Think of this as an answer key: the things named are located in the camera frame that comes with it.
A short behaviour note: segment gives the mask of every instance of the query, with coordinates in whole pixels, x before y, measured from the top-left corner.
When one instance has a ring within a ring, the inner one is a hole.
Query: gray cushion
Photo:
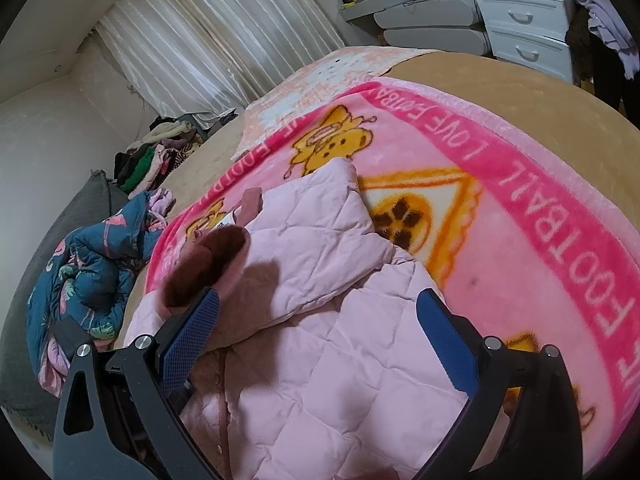
[[[0,336],[0,405],[53,439],[58,399],[45,392],[27,353],[27,299],[60,240],[73,229],[108,218],[127,203],[127,195],[93,171],[84,187],[47,232],[20,280]]]

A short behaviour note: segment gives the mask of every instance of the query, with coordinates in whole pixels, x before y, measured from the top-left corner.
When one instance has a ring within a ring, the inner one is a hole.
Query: silver bolt
[[[489,336],[484,338],[484,346],[486,346],[489,350],[499,350],[502,348],[502,341],[500,341],[497,337]]]
[[[151,339],[151,336],[149,335],[141,335],[138,339],[136,339],[136,348],[138,350],[144,350],[145,348],[148,348],[149,345],[151,345],[151,342],[153,340]]]
[[[549,357],[558,357],[560,355],[558,347],[554,345],[546,345],[542,350]]]
[[[91,347],[89,345],[82,345],[78,347],[78,352],[76,352],[80,357],[84,357],[91,351]]]

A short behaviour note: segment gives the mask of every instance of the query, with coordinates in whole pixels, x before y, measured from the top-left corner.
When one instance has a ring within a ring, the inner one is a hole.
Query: window curtain
[[[246,107],[344,46],[313,0],[118,0],[96,30],[168,117]]]

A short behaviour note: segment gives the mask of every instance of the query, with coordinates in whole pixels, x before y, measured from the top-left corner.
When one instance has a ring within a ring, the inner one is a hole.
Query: tan bed sheet
[[[640,226],[640,132],[587,92],[529,68],[447,52],[404,61],[386,75],[437,88],[502,117],[562,158]],[[243,125],[242,117],[229,123],[164,181],[177,199],[171,218],[225,173]],[[117,347],[145,278],[143,271],[129,298]]]

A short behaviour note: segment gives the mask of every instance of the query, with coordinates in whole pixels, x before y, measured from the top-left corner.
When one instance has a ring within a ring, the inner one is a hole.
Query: green garment
[[[123,190],[125,193],[131,193],[134,189],[136,189],[138,184],[140,184],[140,182],[142,182],[142,179],[145,177],[146,172],[149,171],[149,168],[151,167],[151,161],[154,158],[155,152],[156,150],[153,146],[149,146],[146,149],[145,154],[136,165],[136,169],[133,170],[133,173],[131,173],[131,176],[126,180],[126,182],[122,184],[122,186],[120,186],[121,190]]]

